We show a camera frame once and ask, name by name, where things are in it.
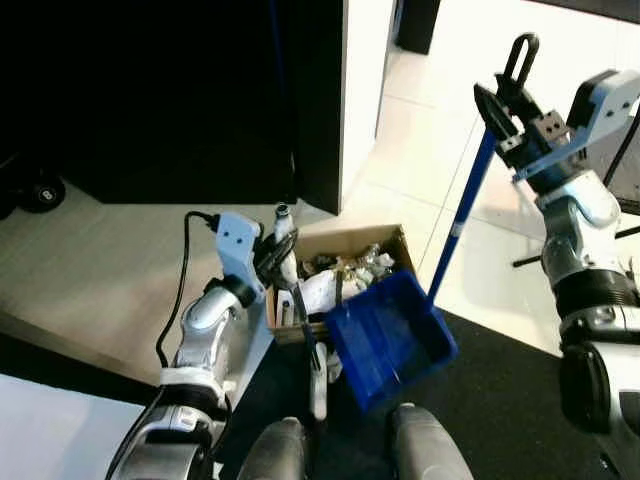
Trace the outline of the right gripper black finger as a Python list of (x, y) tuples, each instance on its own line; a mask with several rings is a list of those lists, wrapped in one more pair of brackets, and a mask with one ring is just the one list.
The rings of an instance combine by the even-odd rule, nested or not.
[(503, 104), (503, 109), (507, 111), (509, 116), (517, 118), (518, 122), (531, 122), (543, 115), (543, 111), (532, 99), (531, 93), (526, 91), (524, 83), (520, 83), (517, 79), (506, 73), (498, 73), (495, 76), (498, 83), (498, 91), (495, 96), (498, 97)]
[(517, 125), (512, 122), (512, 115), (497, 93), (488, 90), (483, 84), (475, 84), (474, 100), (486, 133), (492, 134), (495, 141), (506, 141), (516, 136)]

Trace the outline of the blue broom stick black loop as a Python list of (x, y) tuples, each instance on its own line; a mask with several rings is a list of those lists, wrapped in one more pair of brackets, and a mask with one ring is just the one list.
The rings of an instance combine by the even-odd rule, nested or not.
[[(540, 40), (535, 33), (526, 32), (517, 36), (513, 41), (511, 50), (509, 50), (506, 68), (502, 73), (517, 79), (520, 83), (526, 83), (527, 77), (531, 69), (532, 60), (538, 55)], [(495, 155), (497, 143), (492, 134), (486, 133), (486, 129), (481, 136), (481, 143), (477, 148), (476, 156), (472, 161), (470, 173), (463, 186), (462, 197), (458, 202), (457, 210), (454, 212), (451, 229), (448, 230), (448, 236), (445, 238), (442, 253), (440, 253), (438, 262), (436, 262), (436, 270), (431, 279), (428, 291), (428, 303), (431, 311), (436, 310), (436, 297), (438, 297), (440, 288), (443, 287), (445, 274), (447, 274), (448, 266), (456, 251), (457, 244), (460, 243), (463, 229), (466, 227), (467, 220), (470, 219), (472, 209), (474, 209), (475, 201), (479, 196), (480, 188), (483, 186), (486, 170), (490, 164), (490, 160)]]

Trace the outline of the blue dustpan with long handle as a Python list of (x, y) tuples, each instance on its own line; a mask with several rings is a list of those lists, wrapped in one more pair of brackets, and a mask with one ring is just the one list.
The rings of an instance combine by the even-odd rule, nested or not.
[[(353, 227), (338, 227), (337, 230)], [(303, 227), (302, 232), (323, 230)], [(317, 255), (302, 265), (306, 278), (334, 269), (343, 257)], [(342, 274), (348, 300), (324, 314), (293, 314), (289, 291), (275, 293), (276, 319), (285, 326), (301, 326), (303, 340), (326, 347), (340, 366), (353, 407), (362, 413), (380, 410), (425, 376), (442, 369), (460, 352), (442, 310), (431, 311), (428, 288), (419, 274), (394, 270), (378, 283), (366, 285)]]

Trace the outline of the dark ribbed floor mat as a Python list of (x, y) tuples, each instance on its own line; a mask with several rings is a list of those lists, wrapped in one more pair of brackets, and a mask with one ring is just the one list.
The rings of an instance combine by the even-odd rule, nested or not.
[(530, 0), (534, 3), (559, 6), (573, 12), (598, 15), (598, 17), (640, 24), (640, 0)]

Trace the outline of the black floor mat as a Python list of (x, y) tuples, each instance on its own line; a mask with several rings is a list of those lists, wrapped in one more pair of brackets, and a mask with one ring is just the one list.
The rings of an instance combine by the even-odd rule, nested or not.
[[(602, 479), (602, 452), (561, 412), (557, 357), (448, 315), (460, 353), (399, 393), (433, 412), (477, 479)], [(238, 474), (270, 422), (307, 420), (296, 348), (273, 346), (221, 445), (221, 476)], [(102, 480), (155, 388), (88, 364), (68, 343), (0, 314), (0, 480)], [(312, 480), (392, 480), (390, 403), (358, 407), (338, 383), (323, 425), (310, 428)]]

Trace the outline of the white plastic bag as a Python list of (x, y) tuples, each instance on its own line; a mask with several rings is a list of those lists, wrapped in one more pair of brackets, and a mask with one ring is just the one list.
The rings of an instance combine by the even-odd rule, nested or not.
[(348, 300), (343, 276), (334, 269), (320, 271), (300, 283), (303, 310), (308, 316), (324, 314)]

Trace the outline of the brown cardboard box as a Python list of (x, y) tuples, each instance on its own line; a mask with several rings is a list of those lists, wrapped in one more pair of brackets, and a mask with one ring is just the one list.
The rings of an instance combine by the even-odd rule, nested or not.
[[(372, 244), (378, 244), (380, 252), (392, 257), (393, 268), (397, 271), (407, 270), (417, 273), (415, 261), (410, 252), (406, 234), (402, 225), (383, 224), (370, 227), (355, 227), (337, 230), (316, 230), (302, 232), (294, 241), (293, 253), (296, 256), (298, 271), (306, 278), (302, 265), (317, 255), (335, 257), (357, 257)], [(301, 342), (305, 335), (301, 326), (285, 326), (283, 320), (276, 319), (278, 307), (270, 306), (268, 314), (268, 330), (276, 343), (293, 344)]]

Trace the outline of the clear plastic bottle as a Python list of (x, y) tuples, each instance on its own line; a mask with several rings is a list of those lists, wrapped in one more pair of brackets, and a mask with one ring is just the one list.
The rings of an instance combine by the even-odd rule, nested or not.
[(384, 251), (379, 243), (372, 243), (365, 251), (353, 257), (343, 257), (340, 273), (347, 279), (371, 285), (389, 276), (396, 270), (396, 260)]

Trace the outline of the grey left robot leg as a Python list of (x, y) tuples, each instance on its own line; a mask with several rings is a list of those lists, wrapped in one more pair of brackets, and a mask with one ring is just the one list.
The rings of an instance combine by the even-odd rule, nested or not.
[(308, 434), (297, 417), (271, 422), (248, 449), (236, 480), (307, 480)]

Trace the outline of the grey robot leg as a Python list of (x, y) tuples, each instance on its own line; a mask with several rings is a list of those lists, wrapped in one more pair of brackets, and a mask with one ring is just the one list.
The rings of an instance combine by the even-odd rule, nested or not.
[(438, 417), (413, 403), (390, 412), (390, 454), (397, 480), (475, 480)]
[(308, 434), (297, 417), (271, 422), (248, 449), (236, 480), (307, 480)]

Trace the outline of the black cabinet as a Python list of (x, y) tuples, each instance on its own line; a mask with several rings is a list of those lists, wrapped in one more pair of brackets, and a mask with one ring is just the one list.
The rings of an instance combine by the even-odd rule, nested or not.
[(339, 212), (349, 3), (0, 0), (0, 182)]

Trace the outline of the grey right robot leg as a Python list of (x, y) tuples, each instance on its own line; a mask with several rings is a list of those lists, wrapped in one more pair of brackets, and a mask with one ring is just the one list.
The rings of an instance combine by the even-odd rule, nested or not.
[(397, 480), (475, 480), (438, 417), (413, 403), (390, 412), (390, 454)]

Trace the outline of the black furniture post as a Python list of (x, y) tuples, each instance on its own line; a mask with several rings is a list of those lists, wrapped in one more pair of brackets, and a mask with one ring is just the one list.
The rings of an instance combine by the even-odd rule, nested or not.
[(429, 54), (442, 1), (397, 0), (394, 41), (399, 49)]

